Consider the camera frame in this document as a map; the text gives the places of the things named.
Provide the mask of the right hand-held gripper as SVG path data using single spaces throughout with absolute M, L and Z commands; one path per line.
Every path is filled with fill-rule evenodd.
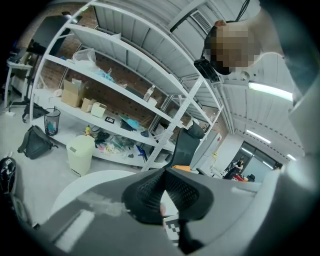
M 166 217 L 164 219 L 164 225 L 168 239 L 177 247 L 179 245 L 180 237 L 179 215 L 176 214 Z

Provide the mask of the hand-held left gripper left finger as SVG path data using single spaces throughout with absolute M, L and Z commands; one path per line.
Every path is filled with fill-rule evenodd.
M 178 184 L 174 168 L 99 182 L 41 226 L 42 242 L 54 256 L 179 256 L 160 214 L 164 191 L 178 202 Z

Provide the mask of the grey refrigerator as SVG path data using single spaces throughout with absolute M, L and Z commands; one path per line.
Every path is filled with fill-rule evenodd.
M 201 169 L 207 175 L 210 174 L 210 168 L 214 160 L 213 154 L 218 148 L 221 139 L 221 134 L 214 130 L 211 130 L 208 133 L 206 139 L 202 142 L 202 144 L 194 153 L 194 156 L 190 164 L 190 168 L 192 171 Z

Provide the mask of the cream lidded trash bin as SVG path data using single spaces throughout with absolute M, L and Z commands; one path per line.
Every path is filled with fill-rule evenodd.
M 91 161 L 95 149 L 95 140 L 89 135 L 78 135 L 67 145 L 68 163 L 71 171 L 82 177 L 91 168 Z

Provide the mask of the black mesh office chair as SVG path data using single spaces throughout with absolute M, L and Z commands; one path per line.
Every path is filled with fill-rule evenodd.
M 200 144 L 200 140 L 204 136 L 203 129 L 195 121 L 192 122 L 192 125 L 188 129 L 181 128 L 177 136 L 173 156 L 167 167 L 189 167 Z

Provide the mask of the black backpack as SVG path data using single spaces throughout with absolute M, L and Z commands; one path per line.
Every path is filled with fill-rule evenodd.
M 52 148 L 58 148 L 58 146 L 52 143 L 50 137 L 40 127 L 32 125 L 24 134 L 22 144 L 17 152 L 24 153 L 27 158 L 35 160 Z

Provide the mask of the teal cloth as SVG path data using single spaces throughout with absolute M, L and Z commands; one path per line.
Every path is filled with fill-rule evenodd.
M 138 121 L 130 119 L 130 118 L 129 119 L 122 119 L 120 121 L 120 127 L 126 131 L 137 132 L 137 133 L 142 133 L 147 130 L 146 128 L 141 126 Z

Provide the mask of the black mesh wastebasket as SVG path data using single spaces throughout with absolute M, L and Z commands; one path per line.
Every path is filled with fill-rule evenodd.
M 48 136 L 55 136 L 59 130 L 61 112 L 57 108 L 47 108 L 44 115 L 44 130 Z

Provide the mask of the white open box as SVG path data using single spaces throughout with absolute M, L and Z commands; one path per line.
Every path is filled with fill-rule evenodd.
M 99 102 L 95 102 L 92 105 L 90 113 L 91 113 L 91 115 L 93 115 L 95 117 L 102 118 L 106 109 L 107 109 L 106 105 L 99 103 Z

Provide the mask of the small cardboard box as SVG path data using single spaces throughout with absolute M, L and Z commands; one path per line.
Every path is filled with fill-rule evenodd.
M 82 99 L 82 105 L 81 105 L 81 111 L 85 112 L 85 113 L 90 113 L 92 110 L 92 107 L 94 105 L 94 103 L 96 102 L 95 99 L 88 99 L 86 97 L 84 97 Z

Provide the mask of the large cardboard box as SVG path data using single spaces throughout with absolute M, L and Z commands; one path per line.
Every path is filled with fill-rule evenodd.
M 87 92 L 87 82 L 72 83 L 68 80 L 63 81 L 63 91 L 61 102 L 77 108 L 82 104 L 82 101 Z

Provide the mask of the black flat case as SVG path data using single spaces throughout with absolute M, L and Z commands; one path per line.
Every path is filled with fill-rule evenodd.
M 144 95 L 141 94 L 140 92 L 138 92 L 137 90 L 135 90 L 134 88 L 131 88 L 131 87 L 127 86 L 125 89 L 126 89 L 127 91 L 129 91 L 130 93 L 136 95 L 137 97 L 141 98 L 141 99 L 144 98 Z

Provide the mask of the clear plastic water bottle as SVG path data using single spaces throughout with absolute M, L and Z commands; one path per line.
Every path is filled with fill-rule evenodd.
M 154 92 L 154 89 L 155 89 L 155 86 L 152 85 L 152 86 L 146 91 L 146 93 L 145 93 L 144 96 L 143 96 L 143 100 L 144 100 L 144 101 L 146 101 L 146 102 L 149 101 L 151 95 L 152 95 L 153 92 Z

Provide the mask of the clear plastic bag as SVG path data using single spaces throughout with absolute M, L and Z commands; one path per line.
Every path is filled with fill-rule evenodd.
M 86 48 L 77 51 L 72 56 L 72 61 L 75 65 L 95 72 L 98 70 L 96 53 L 93 48 Z

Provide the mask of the red table with white frame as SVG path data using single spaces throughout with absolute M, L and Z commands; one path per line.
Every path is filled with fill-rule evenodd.
M 235 172 L 230 172 L 227 173 L 223 179 L 226 180 L 235 180 L 235 181 L 240 181 L 240 182 L 248 182 L 249 179 L 247 177 L 242 177 L 241 175 L 239 175 L 238 173 Z

